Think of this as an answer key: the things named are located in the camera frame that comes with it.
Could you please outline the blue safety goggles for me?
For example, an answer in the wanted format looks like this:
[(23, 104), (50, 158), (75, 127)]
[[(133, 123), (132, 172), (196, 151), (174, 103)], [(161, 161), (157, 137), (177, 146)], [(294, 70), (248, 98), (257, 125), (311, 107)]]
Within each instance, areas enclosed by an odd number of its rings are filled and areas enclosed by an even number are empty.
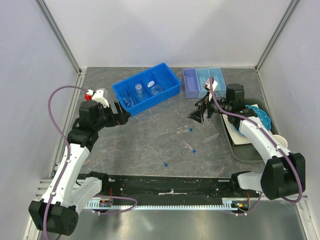
[(122, 98), (122, 101), (124, 102), (124, 105), (127, 109), (136, 105), (133, 94), (127, 88), (124, 89), (124, 97)]

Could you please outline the clear glass jar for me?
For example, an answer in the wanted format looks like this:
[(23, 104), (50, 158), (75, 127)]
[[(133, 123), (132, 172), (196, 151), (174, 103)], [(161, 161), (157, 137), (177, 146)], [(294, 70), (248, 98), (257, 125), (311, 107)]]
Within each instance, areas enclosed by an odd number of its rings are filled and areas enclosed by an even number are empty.
[(136, 97), (139, 100), (139, 102), (142, 102), (146, 99), (146, 93), (145, 93), (143, 85), (141, 83), (137, 83), (135, 85), (135, 92), (136, 92)]

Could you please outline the red cap wash bottle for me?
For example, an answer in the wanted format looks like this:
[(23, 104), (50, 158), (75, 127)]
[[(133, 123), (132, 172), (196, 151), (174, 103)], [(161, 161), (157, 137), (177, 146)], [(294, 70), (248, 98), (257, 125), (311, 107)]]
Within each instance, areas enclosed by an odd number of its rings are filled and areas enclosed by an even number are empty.
[(91, 101), (92, 98), (93, 98), (93, 96), (92, 96), (91, 94), (86, 93), (86, 94), (84, 95), (84, 99), (85, 99), (86, 101)]

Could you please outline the glass flask white stopper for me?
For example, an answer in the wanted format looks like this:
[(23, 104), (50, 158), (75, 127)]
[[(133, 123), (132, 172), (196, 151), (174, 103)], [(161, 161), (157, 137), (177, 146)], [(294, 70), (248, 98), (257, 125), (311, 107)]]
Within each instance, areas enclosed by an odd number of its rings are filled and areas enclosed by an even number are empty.
[(156, 84), (154, 80), (147, 83), (147, 88), (150, 90), (152, 95), (157, 95), (164, 91), (164, 89), (159, 84)]

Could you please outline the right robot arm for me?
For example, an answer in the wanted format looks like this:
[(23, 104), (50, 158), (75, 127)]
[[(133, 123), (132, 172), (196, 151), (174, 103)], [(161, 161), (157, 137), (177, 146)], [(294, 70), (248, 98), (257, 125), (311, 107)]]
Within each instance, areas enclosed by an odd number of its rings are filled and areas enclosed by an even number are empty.
[(229, 84), (226, 96), (216, 98), (217, 81), (209, 78), (204, 88), (207, 94), (196, 103), (189, 119), (202, 124), (213, 114), (227, 116), (227, 122), (246, 137), (261, 156), (263, 172), (243, 171), (232, 174), (229, 191), (235, 197), (247, 190), (263, 193), (269, 200), (284, 199), (297, 203), (306, 189), (306, 161), (301, 153), (293, 153), (271, 133), (266, 123), (268, 115), (245, 99), (243, 85)]

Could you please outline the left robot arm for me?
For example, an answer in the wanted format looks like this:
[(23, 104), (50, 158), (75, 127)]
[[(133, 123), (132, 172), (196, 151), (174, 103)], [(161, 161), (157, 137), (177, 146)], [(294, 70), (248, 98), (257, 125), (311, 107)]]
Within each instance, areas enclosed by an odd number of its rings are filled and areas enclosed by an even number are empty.
[(78, 189), (74, 185), (94, 144), (99, 131), (124, 125), (131, 114), (118, 101), (117, 112), (95, 100), (81, 103), (79, 117), (67, 136), (67, 145), (53, 180), (39, 201), (33, 200), (28, 208), (30, 216), (45, 239), (49, 233), (70, 236), (78, 223), (79, 215), (91, 199), (106, 196), (110, 191), (108, 175), (95, 172), (84, 180)]

